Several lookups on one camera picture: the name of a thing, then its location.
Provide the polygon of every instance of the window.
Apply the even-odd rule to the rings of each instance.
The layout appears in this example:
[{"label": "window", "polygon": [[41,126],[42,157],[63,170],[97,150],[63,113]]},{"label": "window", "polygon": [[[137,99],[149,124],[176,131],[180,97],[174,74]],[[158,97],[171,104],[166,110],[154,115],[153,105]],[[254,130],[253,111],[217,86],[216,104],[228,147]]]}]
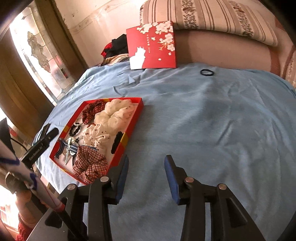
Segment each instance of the window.
[{"label": "window", "polygon": [[16,49],[39,88],[56,103],[75,81],[51,42],[33,1],[10,25]]},{"label": "window", "polygon": [[16,196],[0,185],[0,212],[1,220],[4,224],[17,229],[18,209],[15,204]]}]

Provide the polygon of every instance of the metal screw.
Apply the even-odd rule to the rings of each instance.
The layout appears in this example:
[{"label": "metal screw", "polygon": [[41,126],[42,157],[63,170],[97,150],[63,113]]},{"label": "metal screw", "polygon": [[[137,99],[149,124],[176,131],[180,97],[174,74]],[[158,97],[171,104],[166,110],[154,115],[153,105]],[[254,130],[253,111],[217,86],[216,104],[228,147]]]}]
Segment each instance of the metal screw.
[{"label": "metal screw", "polygon": [[227,189],[227,186],[224,183],[220,183],[218,187],[221,190],[226,190]]},{"label": "metal screw", "polygon": [[100,178],[100,181],[103,182],[103,183],[105,183],[105,182],[109,181],[109,177],[106,177],[106,176],[101,177]]},{"label": "metal screw", "polygon": [[69,184],[67,187],[68,190],[73,190],[75,189],[75,184]]},{"label": "metal screw", "polygon": [[193,177],[186,177],[186,178],[185,178],[185,181],[186,181],[187,183],[192,183],[192,182],[194,182],[194,178],[193,178]]}]

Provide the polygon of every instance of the black scrunchie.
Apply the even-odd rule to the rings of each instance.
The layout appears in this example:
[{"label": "black scrunchie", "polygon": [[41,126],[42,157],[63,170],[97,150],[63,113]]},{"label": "black scrunchie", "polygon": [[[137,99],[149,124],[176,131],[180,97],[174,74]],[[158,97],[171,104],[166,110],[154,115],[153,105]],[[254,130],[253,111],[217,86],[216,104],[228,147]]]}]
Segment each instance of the black scrunchie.
[{"label": "black scrunchie", "polygon": [[210,69],[202,69],[200,71],[200,74],[203,76],[213,76],[214,75],[214,71],[210,70]]},{"label": "black scrunchie", "polygon": [[69,131],[69,136],[71,136],[71,137],[75,136],[78,133],[78,131],[80,130],[80,127],[81,127],[81,125],[79,123],[75,123]]}]

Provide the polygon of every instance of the black cable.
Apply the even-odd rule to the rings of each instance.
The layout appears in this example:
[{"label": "black cable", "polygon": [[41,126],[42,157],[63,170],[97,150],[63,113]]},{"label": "black cable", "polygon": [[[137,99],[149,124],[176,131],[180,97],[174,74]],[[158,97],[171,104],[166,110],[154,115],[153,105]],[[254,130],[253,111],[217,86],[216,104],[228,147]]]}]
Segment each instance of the black cable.
[{"label": "black cable", "polygon": [[10,139],[13,140],[14,142],[16,142],[17,144],[21,145],[26,151],[28,151],[23,144],[21,144],[20,142],[18,142],[17,140],[15,140],[13,138],[10,138]]}]

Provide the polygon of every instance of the blue gripper pad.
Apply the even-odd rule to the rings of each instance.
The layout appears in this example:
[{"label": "blue gripper pad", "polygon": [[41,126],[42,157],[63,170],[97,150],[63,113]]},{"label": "blue gripper pad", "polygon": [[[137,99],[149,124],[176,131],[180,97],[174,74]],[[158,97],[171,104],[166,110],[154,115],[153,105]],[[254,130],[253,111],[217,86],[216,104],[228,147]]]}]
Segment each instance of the blue gripper pad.
[{"label": "blue gripper pad", "polygon": [[119,200],[122,199],[124,185],[126,183],[126,177],[128,175],[128,165],[129,165],[129,159],[126,156],[124,159],[124,164],[123,164],[123,167],[122,167],[122,170],[120,173],[120,177],[119,177],[118,183],[117,183],[117,195],[115,197],[117,202],[119,202]]},{"label": "blue gripper pad", "polygon": [[165,157],[165,173],[167,175],[172,198],[176,204],[179,204],[180,203],[179,186],[168,156]]}]

